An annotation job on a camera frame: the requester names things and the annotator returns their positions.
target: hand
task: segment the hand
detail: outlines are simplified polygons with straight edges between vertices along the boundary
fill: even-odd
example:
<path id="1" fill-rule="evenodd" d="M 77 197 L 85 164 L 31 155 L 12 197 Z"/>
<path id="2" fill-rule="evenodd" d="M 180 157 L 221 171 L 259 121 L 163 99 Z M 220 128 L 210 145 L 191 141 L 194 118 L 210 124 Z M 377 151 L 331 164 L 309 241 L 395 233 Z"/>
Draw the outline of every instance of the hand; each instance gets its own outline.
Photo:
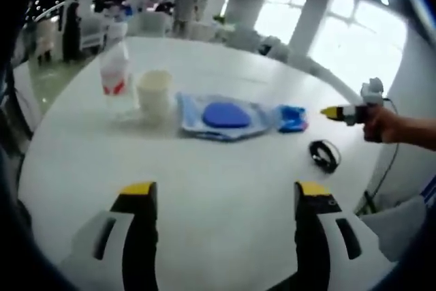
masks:
<path id="1" fill-rule="evenodd" d="M 401 141 L 401 130 L 405 120 L 403 117 L 381 106 L 369 108 L 368 115 L 368 121 L 363 127 L 365 140 L 376 140 L 381 137 L 384 143 Z"/>

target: wire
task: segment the wire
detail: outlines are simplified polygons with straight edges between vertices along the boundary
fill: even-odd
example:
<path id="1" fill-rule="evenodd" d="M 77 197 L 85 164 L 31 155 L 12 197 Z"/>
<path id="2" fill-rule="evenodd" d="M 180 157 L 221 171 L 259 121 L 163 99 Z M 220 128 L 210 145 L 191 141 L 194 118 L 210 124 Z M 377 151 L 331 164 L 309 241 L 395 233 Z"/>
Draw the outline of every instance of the wire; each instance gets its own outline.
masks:
<path id="1" fill-rule="evenodd" d="M 397 110 L 397 108 L 396 108 L 394 102 L 393 102 L 390 98 L 384 98 L 384 101 L 385 101 L 385 102 L 390 102 L 390 103 L 392 104 L 392 107 L 394 108 L 395 114 L 398 115 L 398 110 Z M 388 167 L 386 168 L 386 170 L 385 170 L 383 176 L 381 177 L 379 183 L 377 184 L 377 187 L 375 188 L 373 194 L 372 194 L 372 195 L 369 195 L 369 192 L 368 192 L 368 191 L 365 191 L 365 192 L 366 192 L 366 194 L 365 194 L 365 198 L 366 198 L 366 200 L 367 200 L 367 203 L 366 203 L 366 204 L 365 204 L 365 205 L 364 205 L 364 206 L 363 206 L 363 207 L 358 211 L 358 213 L 361 212 L 361 211 L 363 210 L 363 208 L 366 207 L 367 205 L 369 205 L 369 206 L 372 207 L 372 208 L 375 208 L 375 206 L 374 206 L 374 198 L 375 198 L 375 196 L 378 194 L 380 188 L 382 187 L 384 181 L 386 180 L 386 177 L 388 176 L 388 173 L 390 172 L 392 166 L 394 165 L 394 162 L 395 162 L 396 156 L 398 155 L 399 147 L 400 147 L 400 144 L 397 143 L 396 146 L 395 146 L 394 155 L 392 156 L 392 159 L 391 159 L 391 161 L 390 161 Z"/>

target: white paper cup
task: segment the white paper cup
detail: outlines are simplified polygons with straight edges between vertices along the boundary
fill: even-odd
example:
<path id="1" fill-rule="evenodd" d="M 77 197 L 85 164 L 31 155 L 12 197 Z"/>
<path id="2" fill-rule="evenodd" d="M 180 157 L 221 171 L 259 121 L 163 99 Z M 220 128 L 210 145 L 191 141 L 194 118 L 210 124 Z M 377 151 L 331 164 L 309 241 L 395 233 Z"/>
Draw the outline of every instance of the white paper cup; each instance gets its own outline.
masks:
<path id="1" fill-rule="evenodd" d="M 142 113 L 150 124 L 161 123 L 170 109 L 171 74 L 167 71 L 146 72 L 136 85 Z"/>

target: white table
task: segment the white table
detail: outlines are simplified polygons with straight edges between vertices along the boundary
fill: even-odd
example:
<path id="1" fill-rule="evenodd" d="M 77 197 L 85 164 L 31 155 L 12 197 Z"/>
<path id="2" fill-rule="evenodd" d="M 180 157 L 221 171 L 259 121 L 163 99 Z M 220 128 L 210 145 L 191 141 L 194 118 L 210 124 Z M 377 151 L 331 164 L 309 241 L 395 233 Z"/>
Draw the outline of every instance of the white table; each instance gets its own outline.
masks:
<path id="1" fill-rule="evenodd" d="M 345 103 L 343 97 L 325 82 L 249 52 L 140 37 L 129 38 L 128 46 L 134 74 L 166 69 L 178 91 L 304 106 L 310 127 L 221 144 L 177 138 L 175 127 L 151 133 L 114 125 L 96 59 L 52 105 L 22 167 L 19 195 L 44 254 L 60 263 L 78 229 L 109 209 L 121 188 L 157 181 L 161 290 L 266 290 L 294 273 L 294 181 L 319 181 L 353 210 L 377 160 L 379 147 L 363 141 L 361 127 L 319 114 Z M 331 176 L 312 164 L 307 150 L 324 138 L 342 154 Z"/>

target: blue sponge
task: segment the blue sponge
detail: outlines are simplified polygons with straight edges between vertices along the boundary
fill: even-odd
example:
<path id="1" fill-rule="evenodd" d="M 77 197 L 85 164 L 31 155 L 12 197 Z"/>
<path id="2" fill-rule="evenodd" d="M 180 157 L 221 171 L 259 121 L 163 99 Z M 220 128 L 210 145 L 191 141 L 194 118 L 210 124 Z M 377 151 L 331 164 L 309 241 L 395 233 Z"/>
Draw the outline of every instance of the blue sponge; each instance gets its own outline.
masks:
<path id="1" fill-rule="evenodd" d="M 280 105 L 277 110 L 280 117 L 278 126 L 280 133 L 303 132 L 309 126 L 304 108 Z"/>
<path id="2" fill-rule="evenodd" d="M 203 122 L 210 127 L 237 129 L 251 124 L 250 116 L 231 102 L 214 102 L 203 112 Z"/>

